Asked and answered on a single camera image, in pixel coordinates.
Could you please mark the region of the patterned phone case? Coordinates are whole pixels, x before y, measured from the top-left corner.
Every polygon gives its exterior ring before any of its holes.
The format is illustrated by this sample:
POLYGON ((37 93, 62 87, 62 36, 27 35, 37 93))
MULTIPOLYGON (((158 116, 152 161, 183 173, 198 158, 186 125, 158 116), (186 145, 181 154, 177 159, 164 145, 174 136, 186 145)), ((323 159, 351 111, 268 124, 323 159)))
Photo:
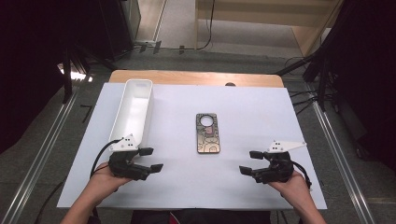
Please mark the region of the patterned phone case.
POLYGON ((196 115, 197 152, 220 153, 218 118, 214 113, 196 115))

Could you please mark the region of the black cabinet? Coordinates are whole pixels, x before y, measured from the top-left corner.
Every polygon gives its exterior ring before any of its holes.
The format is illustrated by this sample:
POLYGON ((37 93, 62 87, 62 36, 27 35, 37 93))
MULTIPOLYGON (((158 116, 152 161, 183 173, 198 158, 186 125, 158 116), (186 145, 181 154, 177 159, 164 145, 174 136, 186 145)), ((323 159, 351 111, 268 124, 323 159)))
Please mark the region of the black cabinet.
POLYGON ((141 22, 138 0, 99 0, 106 30, 106 55, 115 60, 134 47, 141 22))

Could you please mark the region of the black hex key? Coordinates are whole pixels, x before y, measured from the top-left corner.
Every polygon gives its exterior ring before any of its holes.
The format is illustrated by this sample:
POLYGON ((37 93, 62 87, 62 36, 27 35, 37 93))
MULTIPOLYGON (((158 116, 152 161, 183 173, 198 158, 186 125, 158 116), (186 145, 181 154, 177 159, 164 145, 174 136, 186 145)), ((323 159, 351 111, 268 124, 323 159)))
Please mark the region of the black hex key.
POLYGON ((89 115, 92 112, 92 105, 80 105, 80 107, 86 109, 86 113, 85 113, 84 118, 82 120, 82 123, 85 123, 86 120, 88 119, 89 115))

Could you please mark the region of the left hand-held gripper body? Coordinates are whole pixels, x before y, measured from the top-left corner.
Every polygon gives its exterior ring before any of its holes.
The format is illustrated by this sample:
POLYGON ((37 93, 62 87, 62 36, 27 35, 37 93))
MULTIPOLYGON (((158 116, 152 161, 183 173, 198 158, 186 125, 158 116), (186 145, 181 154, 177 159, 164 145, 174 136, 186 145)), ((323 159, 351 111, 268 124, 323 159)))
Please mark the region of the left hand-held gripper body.
POLYGON ((146 180, 148 178, 150 168, 134 162, 134 157, 140 156, 138 154, 139 148, 132 134, 121 138, 110 147, 111 155, 108 166, 114 176, 132 180, 146 180))

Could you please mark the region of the light wooden furniture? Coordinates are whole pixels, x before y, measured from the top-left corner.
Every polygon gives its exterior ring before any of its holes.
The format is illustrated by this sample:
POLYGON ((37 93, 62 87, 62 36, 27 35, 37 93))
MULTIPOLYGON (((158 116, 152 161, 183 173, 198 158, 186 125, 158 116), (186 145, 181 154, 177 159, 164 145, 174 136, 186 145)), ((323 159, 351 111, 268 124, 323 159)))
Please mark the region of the light wooden furniture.
POLYGON ((332 27, 345 0, 195 0, 194 46, 198 20, 288 25, 304 56, 314 51, 323 32, 332 27))

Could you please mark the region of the wooden table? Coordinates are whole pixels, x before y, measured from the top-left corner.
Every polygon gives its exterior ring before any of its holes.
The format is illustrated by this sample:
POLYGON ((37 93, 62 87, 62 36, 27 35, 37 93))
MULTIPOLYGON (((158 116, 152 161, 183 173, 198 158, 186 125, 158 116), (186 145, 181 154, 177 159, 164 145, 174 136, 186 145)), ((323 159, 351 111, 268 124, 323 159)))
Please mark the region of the wooden table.
POLYGON ((283 88, 278 75, 233 74, 219 72, 163 71, 163 70, 116 70, 110 83, 125 83, 129 79, 149 79, 154 84, 283 88))

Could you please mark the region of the person's right hand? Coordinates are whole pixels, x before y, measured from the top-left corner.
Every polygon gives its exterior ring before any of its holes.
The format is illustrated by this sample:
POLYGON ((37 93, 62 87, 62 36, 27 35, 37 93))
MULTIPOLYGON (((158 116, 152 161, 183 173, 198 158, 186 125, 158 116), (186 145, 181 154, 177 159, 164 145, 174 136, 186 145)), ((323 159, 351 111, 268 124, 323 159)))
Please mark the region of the person's right hand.
POLYGON ((270 182, 269 185, 276 189, 297 212, 306 212, 315 205, 305 179, 299 172, 294 171, 285 183, 270 182))

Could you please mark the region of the metal floor rail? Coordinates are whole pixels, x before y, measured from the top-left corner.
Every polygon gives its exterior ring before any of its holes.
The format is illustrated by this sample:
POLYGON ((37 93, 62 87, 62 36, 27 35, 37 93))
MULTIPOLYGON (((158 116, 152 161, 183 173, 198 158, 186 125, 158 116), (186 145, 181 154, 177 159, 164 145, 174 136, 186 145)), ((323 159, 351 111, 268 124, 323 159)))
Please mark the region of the metal floor rail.
POLYGON ((33 163, 31 164, 25 178, 16 190, 16 194, 11 201, 8 210, 0 224, 16 224, 21 212, 26 205, 37 179, 39 178, 45 163, 53 149, 53 146, 64 126, 64 123, 76 101, 78 92, 74 91, 66 104, 62 105, 55 121, 53 121, 46 138, 38 150, 33 163))
POLYGON ((356 177, 354 176, 347 162, 344 151, 335 135, 327 113, 321 110, 318 103, 314 103, 313 107, 316 113, 316 117, 320 123, 321 129, 324 132, 330 150, 333 154, 337 168, 346 185, 346 190, 348 192, 349 198, 352 201, 352 204, 355 208, 359 220, 361 221, 361 224, 376 224, 374 216, 363 195, 361 187, 356 177))

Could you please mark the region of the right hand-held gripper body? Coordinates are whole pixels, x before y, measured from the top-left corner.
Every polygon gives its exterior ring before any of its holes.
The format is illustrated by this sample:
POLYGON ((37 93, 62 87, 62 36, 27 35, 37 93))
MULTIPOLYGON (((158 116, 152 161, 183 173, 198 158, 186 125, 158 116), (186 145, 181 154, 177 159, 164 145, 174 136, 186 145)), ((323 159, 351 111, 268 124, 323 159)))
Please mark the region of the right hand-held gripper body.
POLYGON ((293 162, 290 158, 290 151, 305 147, 306 142, 288 142, 274 140, 271 145, 262 153, 264 158, 269 161, 267 168, 253 170, 251 176, 257 183, 267 184, 270 182, 287 182, 293 171, 293 162))

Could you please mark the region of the person's left hand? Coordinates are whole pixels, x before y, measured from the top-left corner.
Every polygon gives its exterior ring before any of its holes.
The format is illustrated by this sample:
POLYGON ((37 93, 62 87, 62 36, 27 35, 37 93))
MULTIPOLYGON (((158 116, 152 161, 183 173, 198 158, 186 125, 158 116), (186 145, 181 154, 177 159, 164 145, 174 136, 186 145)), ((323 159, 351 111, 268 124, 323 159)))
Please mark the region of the person's left hand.
POLYGON ((107 168, 96 171, 88 184, 90 198, 99 204, 120 186, 130 181, 130 178, 114 176, 107 168))

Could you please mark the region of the white plastic bin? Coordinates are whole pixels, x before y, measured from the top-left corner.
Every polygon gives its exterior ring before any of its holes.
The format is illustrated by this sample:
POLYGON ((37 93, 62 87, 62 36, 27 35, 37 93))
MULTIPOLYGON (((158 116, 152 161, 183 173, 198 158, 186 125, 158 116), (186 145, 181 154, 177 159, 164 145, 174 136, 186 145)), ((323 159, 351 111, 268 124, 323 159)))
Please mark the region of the white plastic bin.
POLYGON ((148 79, 129 79, 109 140, 118 140, 110 151, 133 151, 146 147, 153 106, 153 83, 148 79))

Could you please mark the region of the black curtain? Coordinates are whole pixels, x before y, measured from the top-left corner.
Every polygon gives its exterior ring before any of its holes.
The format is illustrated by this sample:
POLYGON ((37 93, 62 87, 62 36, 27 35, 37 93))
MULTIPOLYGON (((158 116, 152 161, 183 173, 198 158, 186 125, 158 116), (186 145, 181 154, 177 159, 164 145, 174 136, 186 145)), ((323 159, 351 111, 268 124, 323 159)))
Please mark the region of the black curtain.
POLYGON ((345 0, 329 58, 364 129, 357 142, 396 172, 396 0, 345 0))
POLYGON ((0 0, 0 154, 14 146, 64 88, 64 49, 74 46, 92 0, 0 0))

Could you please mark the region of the white table board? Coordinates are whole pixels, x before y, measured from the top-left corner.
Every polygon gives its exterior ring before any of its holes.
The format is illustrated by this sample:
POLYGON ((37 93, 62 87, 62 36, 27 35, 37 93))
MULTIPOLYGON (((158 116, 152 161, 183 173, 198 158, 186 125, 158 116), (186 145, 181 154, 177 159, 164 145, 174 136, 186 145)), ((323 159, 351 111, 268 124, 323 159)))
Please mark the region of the white table board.
POLYGON ((137 158, 162 170, 145 181, 132 181, 103 200, 104 207, 126 209, 212 208, 287 209, 289 204, 268 185, 241 175, 242 166, 260 169, 252 150, 274 141, 304 137, 284 88, 155 85, 148 145, 150 156, 137 158), (200 154, 196 116, 214 113, 219 122, 220 152, 200 154))

